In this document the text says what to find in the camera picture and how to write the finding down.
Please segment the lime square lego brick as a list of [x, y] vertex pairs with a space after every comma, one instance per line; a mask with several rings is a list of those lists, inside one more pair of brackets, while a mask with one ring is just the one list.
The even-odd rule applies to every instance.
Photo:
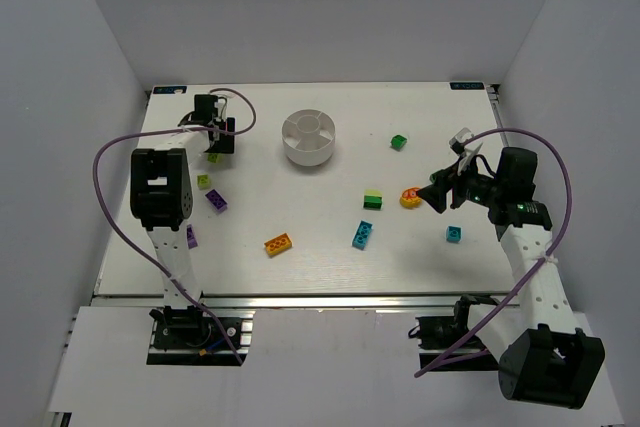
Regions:
[[211, 179], [207, 174], [197, 176], [197, 186], [200, 190], [209, 189], [211, 187]]

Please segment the dark green curved lego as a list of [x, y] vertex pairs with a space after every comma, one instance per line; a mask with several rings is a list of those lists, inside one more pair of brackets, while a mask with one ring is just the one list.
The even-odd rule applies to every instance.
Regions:
[[383, 199], [380, 196], [365, 195], [363, 199], [363, 208], [368, 210], [381, 210]]

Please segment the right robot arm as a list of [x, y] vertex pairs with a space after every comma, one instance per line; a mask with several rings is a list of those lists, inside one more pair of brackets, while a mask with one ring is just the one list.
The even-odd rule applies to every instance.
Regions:
[[[597, 337], [587, 335], [567, 300], [552, 245], [546, 206], [533, 198], [537, 155], [505, 147], [497, 170], [483, 175], [481, 155], [467, 151], [453, 165], [433, 173], [417, 191], [436, 212], [470, 201], [488, 210], [490, 223], [516, 282], [520, 319], [492, 311], [489, 296], [463, 295], [450, 330], [478, 338], [498, 364], [502, 395], [513, 401], [569, 409], [583, 407], [605, 359]], [[488, 323], [482, 320], [491, 315]]]

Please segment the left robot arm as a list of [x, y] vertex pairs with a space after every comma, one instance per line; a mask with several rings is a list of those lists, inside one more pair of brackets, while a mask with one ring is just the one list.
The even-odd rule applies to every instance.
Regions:
[[194, 204], [189, 165], [201, 155], [235, 152], [235, 119], [227, 99], [199, 94], [182, 130], [131, 155], [130, 206], [149, 236], [163, 274], [164, 305], [186, 309], [202, 293], [193, 271], [187, 220]]

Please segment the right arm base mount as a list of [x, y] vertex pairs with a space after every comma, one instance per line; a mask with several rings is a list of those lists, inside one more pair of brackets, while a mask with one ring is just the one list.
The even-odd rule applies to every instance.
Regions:
[[[417, 325], [408, 332], [409, 339], [419, 341], [420, 367], [426, 367], [441, 352], [467, 332], [464, 321], [468, 320], [472, 305], [494, 307], [497, 300], [487, 295], [464, 294], [454, 304], [453, 313], [445, 316], [423, 316], [417, 318]], [[498, 363], [490, 355], [456, 362], [436, 368], [436, 371], [496, 371]]]

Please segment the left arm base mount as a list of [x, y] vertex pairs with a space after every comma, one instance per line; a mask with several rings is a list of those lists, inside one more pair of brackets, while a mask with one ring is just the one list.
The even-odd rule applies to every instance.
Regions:
[[222, 316], [221, 325], [195, 307], [154, 308], [146, 364], [151, 366], [239, 367], [226, 337], [242, 360], [250, 345], [250, 322]]

